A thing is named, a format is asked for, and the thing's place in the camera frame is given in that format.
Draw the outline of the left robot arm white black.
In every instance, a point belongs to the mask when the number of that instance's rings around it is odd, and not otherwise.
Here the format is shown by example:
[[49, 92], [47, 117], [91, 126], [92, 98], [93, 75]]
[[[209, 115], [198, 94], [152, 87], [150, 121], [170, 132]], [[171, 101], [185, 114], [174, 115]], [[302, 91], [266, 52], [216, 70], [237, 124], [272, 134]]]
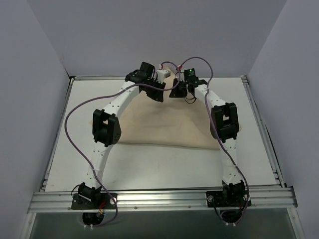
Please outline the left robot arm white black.
[[101, 179], [109, 153], [120, 140], [122, 130], [120, 116], [125, 108], [141, 91], [145, 91], [151, 99], [162, 102], [164, 79], [170, 76], [167, 70], [156, 70], [155, 66], [142, 62], [139, 69], [130, 72], [118, 93], [110, 96], [108, 105], [93, 112], [92, 135], [95, 143], [102, 145], [100, 151], [93, 150], [93, 155], [87, 159], [89, 170], [86, 181], [78, 188], [78, 195], [89, 209], [98, 207], [105, 201], [101, 193]]

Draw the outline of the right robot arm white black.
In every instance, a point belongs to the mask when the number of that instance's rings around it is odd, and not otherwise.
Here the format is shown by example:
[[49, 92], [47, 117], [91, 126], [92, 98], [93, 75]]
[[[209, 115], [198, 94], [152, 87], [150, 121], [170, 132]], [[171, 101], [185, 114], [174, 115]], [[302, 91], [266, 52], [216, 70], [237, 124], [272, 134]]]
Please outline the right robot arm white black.
[[208, 82], [200, 80], [195, 70], [188, 69], [176, 72], [171, 91], [171, 98], [186, 97], [191, 94], [196, 100], [205, 104], [210, 120], [210, 132], [218, 141], [222, 161], [221, 199], [226, 205], [234, 205], [242, 199], [245, 192], [245, 180], [237, 165], [236, 139], [239, 132], [239, 121], [235, 103], [221, 99], [208, 87]]

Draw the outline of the beige cloth mat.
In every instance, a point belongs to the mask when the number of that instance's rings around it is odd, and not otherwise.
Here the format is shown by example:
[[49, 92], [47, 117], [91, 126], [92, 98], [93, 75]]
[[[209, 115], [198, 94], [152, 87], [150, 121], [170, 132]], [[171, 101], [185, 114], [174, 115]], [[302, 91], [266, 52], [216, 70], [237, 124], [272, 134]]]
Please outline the beige cloth mat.
[[120, 116], [121, 143], [217, 149], [205, 104], [192, 98], [170, 98], [173, 80], [165, 79], [163, 103], [141, 91]]

